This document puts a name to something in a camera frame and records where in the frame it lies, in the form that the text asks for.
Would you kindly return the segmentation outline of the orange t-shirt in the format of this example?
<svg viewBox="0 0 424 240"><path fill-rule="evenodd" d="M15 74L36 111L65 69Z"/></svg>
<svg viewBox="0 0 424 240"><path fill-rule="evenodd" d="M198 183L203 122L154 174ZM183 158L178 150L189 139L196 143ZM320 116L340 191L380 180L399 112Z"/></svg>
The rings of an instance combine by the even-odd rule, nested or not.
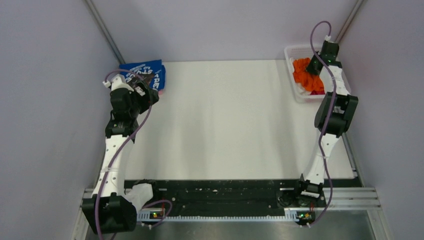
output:
<svg viewBox="0 0 424 240"><path fill-rule="evenodd" d="M320 77L317 75L312 75L306 71L306 67L310 61L310 58L300 58L293 63L296 69L296 82L301 83L308 92L324 91L324 85Z"/></svg>

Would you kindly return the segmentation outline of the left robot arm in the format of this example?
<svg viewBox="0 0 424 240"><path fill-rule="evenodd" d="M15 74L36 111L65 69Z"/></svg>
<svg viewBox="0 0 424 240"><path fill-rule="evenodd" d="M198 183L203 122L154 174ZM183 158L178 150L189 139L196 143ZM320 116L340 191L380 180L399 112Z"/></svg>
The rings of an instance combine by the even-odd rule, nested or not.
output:
<svg viewBox="0 0 424 240"><path fill-rule="evenodd" d="M110 89L110 119L105 128L105 153L96 186L91 197L82 200L81 209L89 226L100 239L105 234L131 232L137 214L146 204L154 207L160 193L149 183L125 190L127 164L135 145L136 134L146 123L138 117L150 114L159 101L157 90L150 87L153 73L141 73L126 79L116 74L104 85Z"/></svg>

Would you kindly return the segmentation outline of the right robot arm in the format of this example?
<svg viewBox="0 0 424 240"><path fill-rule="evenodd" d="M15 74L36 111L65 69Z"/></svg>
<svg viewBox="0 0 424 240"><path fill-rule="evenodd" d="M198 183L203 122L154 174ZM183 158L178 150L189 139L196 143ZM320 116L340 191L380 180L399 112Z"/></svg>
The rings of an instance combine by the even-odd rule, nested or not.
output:
<svg viewBox="0 0 424 240"><path fill-rule="evenodd" d="M348 131L359 103L358 97L350 94L343 79L343 67L337 59L339 49L338 43L325 40L306 68L308 73L319 75L325 95L314 118L318 144L293 192L293 200L299 206L307 206L323 198L331 153Z"/></svg>

